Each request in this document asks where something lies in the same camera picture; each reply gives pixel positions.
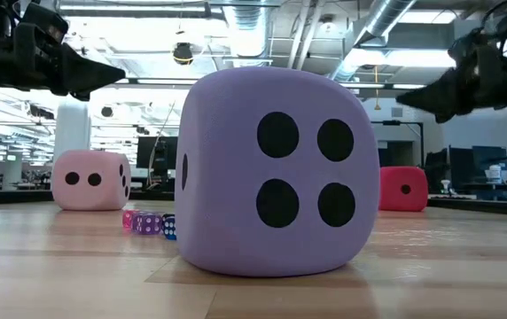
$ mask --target cable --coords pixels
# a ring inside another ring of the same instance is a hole
[[[501,7],[505,6],[507,4],[507,0],[504,0],[502,1],[501,3],[499,4],[496,4],[495,6],[493,6],[490,10],[488,10],[486,12],[486,14],[484,14],[484,18],[482,18],[482,21],[480,22],[480,26],[482,28],[484,28],[484,26],[486,26],[486,23],[488,22],[488,19],[490,18],[490,15],[492,13],[494,13],[496,10],[500,9]]]
[[[378,66],[374,67],[376,73],[376,83],[378,83]],[[379,106],[379,89],[376,89],[376,107]]]
[[[437,20],[437,18],[439,18],[444,12],[453,12],[455,14],[455,17],[457,19],[460,19],[460,16],[458,15],[458,13],[456,13],[456,11],[450,9],[450,8],[445,8],[443,9],[441,12],[439,12],[439,14],[437,14],[432,20],[431,20],[431,23],[433,23],[435,20]]]
[[[18,21],[21,21],[21,13],[17,11],[17,4],[20,2],[17,1],[16,3],[12,4],[12,12],[13,12],[13,18],[15,18]]]
[[[149,167],[147,169],[147,184],[149,186],[147,186],[147,189],[151,189],[153,187],[156,186],[156,183],[155,184],[152,184],[151,183],[151,168],[153,166],[153,160],[155,158],[155,148],[157,147],[157,144],[159,143],[159,139],[161,137],[161,134],[163,133],[163,129],[165,128],[165,126],[167,125],[167,122],[168,122],[168,118],[169,116],[171,115],[171,112],[173,112],[173,109],[175,108],[175,102],[173,102],[171,104],[171,108],[168,110],[168,113],[167,113],[167,118],[165,119],[165,121],[163,122],[163,125],[161,126],[160,130],[159,130],[159,133],[157,134],[157,139],[155,140],[155,144],[153,145],[153,149],[152,149],[152,152],[151,152],[151,156],[149,157]]]
[[[297,32],[297,23],[299,22],[300,13],[297,14],[295,19],[292,21],[291,30],[289,31],[289,37],[293,38],[293,33]]]

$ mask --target pink small die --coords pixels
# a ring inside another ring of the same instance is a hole
[[[131,222],[133,221],[133,216],[135,213],[139,212],[137,209],[128,209],[123,211],[123,215],[121,217],[121,224],[123,228],[131,229]]]
[[[131,171],[123,154],[72,150],[57,159],[52,196],[66,210],[119,210],[129,199]]]

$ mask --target computer monitor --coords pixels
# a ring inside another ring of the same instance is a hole
[[[429,191],[438,193],[442,190],[441,181],[446,179],[449,164],[447,162],[448,150],[446,148],[439,152],[429,152],[425,159],[425,175],[429,185]]]
[[[477,175],[485,176],[485,171],[492,165],[499,165],[502,170],[507,170],[507,151],[503,147],[497,146],[473,146],[474,166]]]
[[[450,163],[450,181],[455,190],[461,190],[465,183],[471,183],[476,175],[474,167],[474,152],[472,149],[448,148]]]
[[[156,141],[156,136],[140,136],[137,139],[137,168],[149,168],[149,159],[151,158],[151,153],[155,151],[154,146]],[[158,154],[156,153],[152,168],[175,169],[177,141],[178,137],[176,136],[161,136],[159,138],[158,144],[163,143],[165,145],[167,163],[164,163],[165,158],[157,156]]]

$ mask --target blue small die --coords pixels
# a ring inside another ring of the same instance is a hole
[[[163,217],[163,233],[168,240],[176,240],[175,217]]]
[[[165,221],[167,218],[171,218],[171,217],[175,218],[175,214],[163,214],[162,217],[163,217],[163,221]]]

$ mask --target purple small die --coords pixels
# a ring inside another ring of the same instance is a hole
[[[139,235],[157,235],[161,232],[160,214],[141,212],[135,214],[131,230]]]

